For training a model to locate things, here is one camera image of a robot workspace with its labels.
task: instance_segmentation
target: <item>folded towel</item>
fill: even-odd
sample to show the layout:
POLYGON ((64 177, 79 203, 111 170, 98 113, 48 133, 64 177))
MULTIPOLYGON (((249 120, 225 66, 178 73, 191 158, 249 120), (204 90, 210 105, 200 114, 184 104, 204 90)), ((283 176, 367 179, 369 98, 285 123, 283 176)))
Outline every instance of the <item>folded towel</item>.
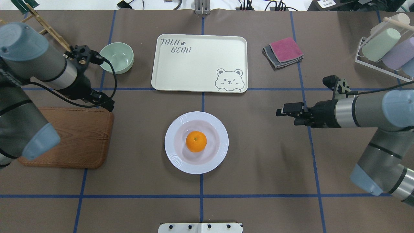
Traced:
POLYGON ((288 37, 270 44, 274 55, 279 62, 295 60, 303 56, 299 46, 292 37, 288 37))
POLYGON ((278 59, 276 58, 276 56, 273 53, 272 48, 270 47, 270 45, 267 45, 266 47, 263 48, 263 52, 265 53, 267 59, 272 63, 272 65, 275 68, 282 68, 288 65, 291 65, 293 63, 296 63, 298 61, 301 61, 303 59, 303 56, 300 56, 296 59, 290 60, 290 61, 285 61, 285 62, 279 62, 278 59))

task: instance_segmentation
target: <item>light blue joint cap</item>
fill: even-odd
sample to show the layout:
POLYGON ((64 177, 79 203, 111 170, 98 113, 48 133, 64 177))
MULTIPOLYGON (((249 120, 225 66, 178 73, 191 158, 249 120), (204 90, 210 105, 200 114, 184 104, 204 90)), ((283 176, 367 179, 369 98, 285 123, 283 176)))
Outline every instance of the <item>light blue joint cap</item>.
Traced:
POLYGON ((23 150, 22 156, 33 160, 60 142, 60 137, 52 124, 47 123, 34 136, 23 150))
POLYGON ((10 61, 28 61, 43 55, 48 40, 25 23, 13 22, 0 27, 0 57, 10 61))
POLYGON ((384 95, 382 108, 387 120, 401 128, 414 126, 414 90, 393 90, 384 95))
POLYGON ((371 193, 374 196, 379 196, 384 192, 372 179, 367 175, 367 173, 362 170, 362 168, 357 164, 354 167, 354 170, 351 173, 351 181, 365 190, 368 193, 371 193))

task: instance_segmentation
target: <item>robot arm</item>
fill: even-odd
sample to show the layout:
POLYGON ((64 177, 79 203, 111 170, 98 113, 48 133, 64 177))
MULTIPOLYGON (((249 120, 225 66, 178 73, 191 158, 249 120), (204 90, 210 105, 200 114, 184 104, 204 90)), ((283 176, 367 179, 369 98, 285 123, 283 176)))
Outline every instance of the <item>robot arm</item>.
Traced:
POLYGON ((373 195, 388 192, 414 206, 414 171, 401 160, 414 142, 414 90, 356 95, 345 79, 325 77, 333 98, 306 108, 288 103, 277 116, 295 118, 295 125, 311 128, 378 127, 355 166, 351 181, 373 195))
POLYGON ((0 169, 20 156, 35 159, 60 142, 55 129, 21 88, 32 83, 31 77, 70 100, 93 104, 77 106, 113 110, 113 95, 93 90, 84 75, 90 62, 108 60, 87 46, 71 47, 65 54, 27 24, 0 27, 0 169))

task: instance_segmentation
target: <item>bowl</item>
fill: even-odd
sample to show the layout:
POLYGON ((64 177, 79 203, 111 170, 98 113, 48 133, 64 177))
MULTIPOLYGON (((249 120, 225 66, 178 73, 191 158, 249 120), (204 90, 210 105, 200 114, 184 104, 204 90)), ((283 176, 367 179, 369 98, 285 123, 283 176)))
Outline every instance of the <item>bowl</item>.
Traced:
MULTIPOLYGON (((132 48, 129 45, 122 42, 115 42, 105 46, 100 54, 109 60, 115 74, 123 74, 127 72, 134 63, 134 51, 132 51, 132 48)), ((112 73, 111 67, 106 62, 104 62, 101 67, 106 72, 112 73)))

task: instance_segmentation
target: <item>pink towel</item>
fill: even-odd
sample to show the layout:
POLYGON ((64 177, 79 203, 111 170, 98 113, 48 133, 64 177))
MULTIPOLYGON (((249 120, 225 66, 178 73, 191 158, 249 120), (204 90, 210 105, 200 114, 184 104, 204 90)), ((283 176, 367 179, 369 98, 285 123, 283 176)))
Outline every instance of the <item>pink towel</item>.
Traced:
POLYGON ((290 61, 303 56, 302 51, 292 37, 275 41, 270 44, 270 47, 279 62, 290 61))

